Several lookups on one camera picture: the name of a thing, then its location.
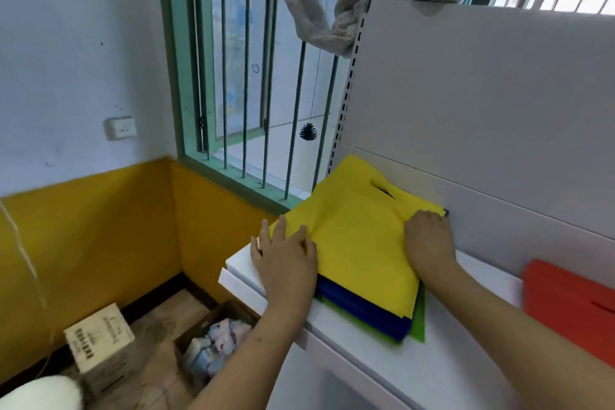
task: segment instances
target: hanging string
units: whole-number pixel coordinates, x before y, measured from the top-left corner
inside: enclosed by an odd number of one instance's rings
[[[314,92],[312,93],[312,107],[309,111],[309,121],[301,128],[299,136],[305,141],[314,141],[318,137],[318,130],[312,123],[312,112],[314,111],[314,99],[316,98],[316,85],[318,84],[318,69],[320,66],[320,55],[322,49],[318,52],[318,63],[316,64],[316,79],[314,80]]]

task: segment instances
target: white shelf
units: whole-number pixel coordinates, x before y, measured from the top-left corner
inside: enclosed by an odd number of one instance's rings
[[[521,280],[459,251],[457,259],[486,288],[521,306]],[[262,313],[265,292],[249,246],[227,259],[226,265],[228,271],[223,270],[221,284]],[[389,408],[399,408],[403,402],[426,410],[519,408],[515,391],[465,328],[429,292],[426,302],[425,344],[410,337],[399,345],[383,340],[318,300],[312,301],[305,331],[297,343],[305,349],[306,335],[312,342],[322,341],[320,355],[325,351],[331,358],[317,357],[316,361],[326,360],[326,367],[347,378],[351,387],[377,405],[390,402]],[[343,363],[334,363],[333,356]],[[390,395],[385,398],[383,392]]]

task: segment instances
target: left hand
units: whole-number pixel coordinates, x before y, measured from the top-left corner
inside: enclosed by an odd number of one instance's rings
[[[279,313],[298,331],[308,316],[316,290],[316,244],[304,225],[288,238],[285,231],[286,219],[280,216],[270,238],[269,223],[264,220],[259,235],[260,250],[252,237],[250,255],[265,287],[267,309]]]

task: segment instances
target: cable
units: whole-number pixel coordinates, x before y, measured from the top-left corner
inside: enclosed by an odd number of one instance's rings
[[[6,220],[8,221],[9,225],[11,226],[13,230],[13,236],[15,237],[15,245],[17,246],[17,250],[19,251],[19,254],[25,261],[26,265],[28,266],[28,270],[30,271],[30,274],[32,274],[32,278],[35,281],[36,293],[41,303],[42,313],[49,327],[49,345],[52,351],[49,352],[49,354],[47,355],[47,360],[45,360],[45,363],[43,364],[41,370],[36,374],[35,379],[38,379],[42,375],[43,371],[45,371],[45,368],[47,367],[47,365],[49,364],[49,360],[51,359],[51,354],[53,353],[53,328],[51,326],[51,321],[49,320],[49,315],[47,311],[47,300],[45,299],[45,294],[42,289],[41,280],[38,277],[36,268],[34,264],[32,263],[32,260],[30,259],[30,256],[28,255],[28,252],[26,251],[21,241],[21,234],[19,232],[19,227],[17,226],[17,223],[15,222],[15,220],[11,217],[11,213],[9,212],[9,210],[6,208],[6,206],[4,206],[2,198],[0,198],[0,209],[2,209],[2,211],[4,212],[4,218],[6,218]]]

